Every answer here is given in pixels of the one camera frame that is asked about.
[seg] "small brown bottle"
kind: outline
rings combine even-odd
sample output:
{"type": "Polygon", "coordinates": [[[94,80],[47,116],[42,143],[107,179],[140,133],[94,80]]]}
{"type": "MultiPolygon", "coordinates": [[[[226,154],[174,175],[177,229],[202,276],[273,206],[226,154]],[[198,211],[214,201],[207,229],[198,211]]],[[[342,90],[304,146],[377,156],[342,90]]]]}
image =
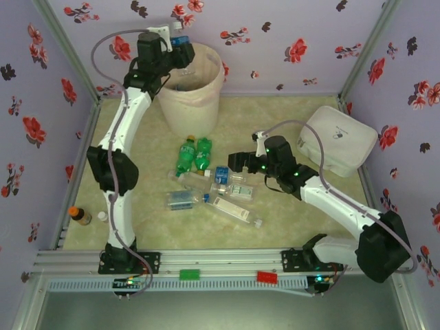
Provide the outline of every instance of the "small brown bottle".
{"type": "Polygon", "coordinates": [[[91,221],[91,215],[82,208],[72,206],[69,208],[70,217],[82,226],[87,226],[91,221]]]}

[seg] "purple wallpaper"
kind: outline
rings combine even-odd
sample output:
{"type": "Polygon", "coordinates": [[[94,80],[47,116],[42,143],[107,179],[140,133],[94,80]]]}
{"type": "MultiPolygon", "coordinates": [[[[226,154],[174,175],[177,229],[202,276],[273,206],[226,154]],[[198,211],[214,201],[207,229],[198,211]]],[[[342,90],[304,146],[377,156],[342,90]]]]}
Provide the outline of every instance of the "purple wallpaper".
{"type": "Polygon", "coordinates": [[[93,101],[31,1],[4,1],[0,30],[0,328],[10,329],[93,101]]]}
{"type": "Polygon", "coordinates": [[[347,98],[351,115],[380,132],[366,165],[418,253],[427,329],[440,323],[439,14],[436,0],[403,1],[347,98]]]}
{"type": "MultiPolygon", "coordinates": [[[[181,21],[193,42],[222,57],[227,93],[338,93],[362,51],[384,0],[48,0],[104,96],[113,85],[94,73],[90,51],[102,37],[181,21]]],[[[137,34],[97,51],[100,68],[120,80],[136,57],[137,34]]]]}

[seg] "gray floor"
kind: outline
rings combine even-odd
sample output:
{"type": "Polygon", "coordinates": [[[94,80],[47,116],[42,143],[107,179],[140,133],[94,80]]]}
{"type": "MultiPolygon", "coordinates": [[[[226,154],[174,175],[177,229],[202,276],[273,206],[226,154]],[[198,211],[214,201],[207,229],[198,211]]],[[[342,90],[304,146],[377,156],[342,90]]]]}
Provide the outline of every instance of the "gray floor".
{"type": "Polygon", "coordinates": [[[272,291],[48,294],[39,330],[406,329],[390,283],[345,276],[324,298],[272,291]]]}

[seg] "green plastic bottle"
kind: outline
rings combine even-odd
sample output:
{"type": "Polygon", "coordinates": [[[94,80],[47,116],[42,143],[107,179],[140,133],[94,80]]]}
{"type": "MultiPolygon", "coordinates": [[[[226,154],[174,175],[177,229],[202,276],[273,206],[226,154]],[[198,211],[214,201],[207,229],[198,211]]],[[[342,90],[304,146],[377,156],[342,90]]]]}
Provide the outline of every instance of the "green plastic bottle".
{"type": "Polygon", "coordinates": [[[197,174],[203,175],[211,160],[212,141],[206,137],[197,141],[197,152],[194,159],[197,174]]]}
{"type": "Polygon", "coordinates": [[[194,136],[189,135],[186,138],[186,142],[182,144],[179,151],[179,159],[177,160],[176,172],[177,176],[180,173],[189,172],[193,165],[193,159],[195,155],[194,136]]]}

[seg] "orange bottle cap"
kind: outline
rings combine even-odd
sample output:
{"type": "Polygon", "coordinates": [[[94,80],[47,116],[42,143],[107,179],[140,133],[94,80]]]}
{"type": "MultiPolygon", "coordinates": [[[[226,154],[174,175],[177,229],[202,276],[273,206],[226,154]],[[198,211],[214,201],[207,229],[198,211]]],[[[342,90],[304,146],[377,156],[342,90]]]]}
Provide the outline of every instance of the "orange bottle cap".
{"type": "Polygon", "coordinates": [[[80,212],[80,209],[77,208],[76,206],[72,206],[69,208],[69,215],[71,217],[76,217],[79,214],[79,212],[80,212]]]}

